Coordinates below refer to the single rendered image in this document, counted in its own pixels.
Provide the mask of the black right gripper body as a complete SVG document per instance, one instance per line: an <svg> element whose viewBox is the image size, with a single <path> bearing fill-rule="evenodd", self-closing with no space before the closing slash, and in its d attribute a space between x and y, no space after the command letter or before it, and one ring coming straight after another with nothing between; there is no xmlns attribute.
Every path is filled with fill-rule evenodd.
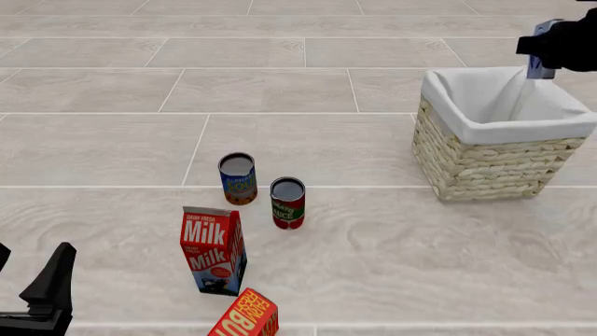
<svg viewBox="0 0 597 336"><path fill-rule="evenodd" d="M578 21L560 21L556 35L556 64L573 72L597 72L597 7Z"/></svg>

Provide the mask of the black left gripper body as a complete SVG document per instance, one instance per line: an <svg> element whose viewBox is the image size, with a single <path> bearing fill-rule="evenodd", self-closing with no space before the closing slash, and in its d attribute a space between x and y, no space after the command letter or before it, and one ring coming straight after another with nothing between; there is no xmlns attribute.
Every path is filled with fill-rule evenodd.
<svg viewBox="0 0 597 336"><path fill-rule="evenodd" d="M35 306L28 312L0 312L0 336L65 336L73 306Z"/></svg>

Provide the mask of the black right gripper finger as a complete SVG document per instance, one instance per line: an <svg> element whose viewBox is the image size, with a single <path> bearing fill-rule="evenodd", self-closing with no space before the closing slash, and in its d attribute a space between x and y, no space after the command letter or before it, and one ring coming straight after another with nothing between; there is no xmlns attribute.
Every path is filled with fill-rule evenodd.
<svg viewBox="0 0 597 336"><path fill-rule="evenodd" d="M546 69L562 69L561 44L547 34L519 38L516 54L528 55L531 58L531 64L540 62Z"/></svg>

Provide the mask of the blue silver cream cheese box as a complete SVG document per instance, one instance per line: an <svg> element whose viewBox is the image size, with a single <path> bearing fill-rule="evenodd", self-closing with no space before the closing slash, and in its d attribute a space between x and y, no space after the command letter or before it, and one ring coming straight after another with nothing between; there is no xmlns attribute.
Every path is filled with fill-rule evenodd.
<svg viewBox="0 0 597 336"><path fill-rule="evenodd" d="M534 29L533 35L542 35L542 34L546 33L548 30L551 29L551 27L554 24L556 24L559 21L562 21L562 19L552 19L549 21L544 21L541 24L537 24ZM538 58L534 55L529 56L529 62L528 62L528 67L527 67L527 77L529 79L553 80L555 78L555 75L556 75L556 70L555 69L547 69L545 66L543 66L540 58Z"/></svg>

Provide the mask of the white cloth basket liner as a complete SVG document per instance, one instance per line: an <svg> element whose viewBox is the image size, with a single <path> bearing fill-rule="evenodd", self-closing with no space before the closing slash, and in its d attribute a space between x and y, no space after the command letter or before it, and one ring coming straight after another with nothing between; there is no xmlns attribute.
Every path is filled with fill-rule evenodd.
<svg viewBox="0 0 597 336"><path fill-rule="evenodd" d="M597 113L523 66L432 69L421 94L467 145L585 138L597 128Z"/></svg>

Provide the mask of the woven wicker basket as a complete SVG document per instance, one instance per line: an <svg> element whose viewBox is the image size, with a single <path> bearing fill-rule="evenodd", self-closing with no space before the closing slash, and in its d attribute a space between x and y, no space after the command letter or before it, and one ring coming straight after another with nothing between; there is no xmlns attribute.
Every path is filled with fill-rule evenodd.
<svg viewBox="0 0 597 336"><path fill-rule="evenodd" d="M532 198L587 138L467 145L421 94L412 151L441 201Z"/></svg>

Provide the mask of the red milk carton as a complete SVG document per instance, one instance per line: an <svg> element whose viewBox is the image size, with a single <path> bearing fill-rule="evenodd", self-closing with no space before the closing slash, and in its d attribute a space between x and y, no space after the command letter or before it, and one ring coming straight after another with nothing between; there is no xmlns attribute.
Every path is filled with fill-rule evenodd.
<svg viewBox="0 0 597 336"><path fill-rule="evenodd" d="M238 296L247 265L240 213L185 206L180 245L201 293Z"/></svg>

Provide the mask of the red yellow butter box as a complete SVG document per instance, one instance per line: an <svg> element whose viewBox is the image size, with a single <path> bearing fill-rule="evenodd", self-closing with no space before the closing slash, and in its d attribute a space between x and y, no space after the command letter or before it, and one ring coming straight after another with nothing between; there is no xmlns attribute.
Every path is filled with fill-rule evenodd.
<svg viewBox="0 0 597 336"><path fill-rule="evenodd" d="M221 316L207 336L275 336L278 306L247 287Z"/></svg>

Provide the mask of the blue alphabet soup can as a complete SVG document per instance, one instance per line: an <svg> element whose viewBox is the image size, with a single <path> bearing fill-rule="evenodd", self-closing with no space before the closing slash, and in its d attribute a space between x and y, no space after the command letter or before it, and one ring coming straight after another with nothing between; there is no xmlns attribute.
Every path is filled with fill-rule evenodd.
<svg viewBox="0 0 597 336"><path fill-rule="evenodd" d="M242 152L230 153L220 160L218 170L229 203L245 205L257 197L257 175L252 156Z"/></svg>

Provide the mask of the red tomato sauce can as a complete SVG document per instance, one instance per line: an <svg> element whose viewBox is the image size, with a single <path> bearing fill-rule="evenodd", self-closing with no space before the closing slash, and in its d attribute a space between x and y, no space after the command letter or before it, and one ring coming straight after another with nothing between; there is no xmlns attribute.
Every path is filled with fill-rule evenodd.
<svg viewBox="0 0 597 336"><path fill-rule="evenodd" d="M305 218L304 184L294 177L277 178L271 184L271 210L274 224L283 230L296 230Z"/></svg>

